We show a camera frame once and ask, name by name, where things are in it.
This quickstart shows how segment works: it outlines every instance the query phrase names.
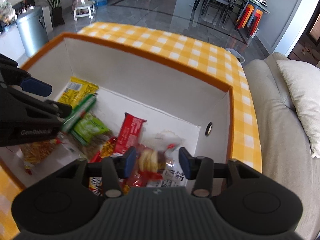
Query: stacked stools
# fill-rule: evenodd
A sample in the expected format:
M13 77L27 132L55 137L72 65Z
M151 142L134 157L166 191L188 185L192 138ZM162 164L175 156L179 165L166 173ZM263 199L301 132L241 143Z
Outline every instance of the stacked stools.
M236 29L240 30L240 28L244 28L248 23L247 26L249 27L249 32L247 38L249 38L249 36L252 37L258 27L262 14L263 12L259 10L255 4L247 2L246 6L237 19Z

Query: gray tile floor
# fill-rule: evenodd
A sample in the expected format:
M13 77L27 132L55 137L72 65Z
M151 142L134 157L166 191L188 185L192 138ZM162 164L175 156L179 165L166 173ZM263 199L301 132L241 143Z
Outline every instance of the gray tile floor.
M200 15L198 6L192 11L195 0L110 0L107 5L98 7L94 21L115 22L137 25L179 33L224 48L234 48L246 60L265 59L267 54L255 39L246 38L246 30L235 30L236 14L228 12L223 24L218 6L209 6ZM73 20L71 12L64 15L65 25L54 28L49 38L61 32L78 32L91 22L89 18Z

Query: trash can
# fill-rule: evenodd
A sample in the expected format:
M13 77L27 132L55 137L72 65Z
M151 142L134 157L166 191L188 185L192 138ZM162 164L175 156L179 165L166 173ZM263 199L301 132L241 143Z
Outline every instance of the trash can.
M42 7L35 7L17 18L17 26L28 57L33 56L48 42Z

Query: gray wall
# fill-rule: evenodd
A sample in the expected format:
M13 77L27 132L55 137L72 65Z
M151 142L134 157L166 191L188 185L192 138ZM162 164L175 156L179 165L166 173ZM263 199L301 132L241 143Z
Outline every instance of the gray wall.
M272 53L287 29L289 19L295 14L296 4L297 2L300 4L300 0L267 1L268 10L271 14L263 14L257 37L268 52Z

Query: black plant pot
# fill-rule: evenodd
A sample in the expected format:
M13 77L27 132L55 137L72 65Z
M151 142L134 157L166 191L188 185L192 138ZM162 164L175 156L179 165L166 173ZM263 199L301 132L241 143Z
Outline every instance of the black plant pot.
M57 27L59 25L63 25L63 17L62 17L62 8L52 8L52 19L53 19L53 26Z

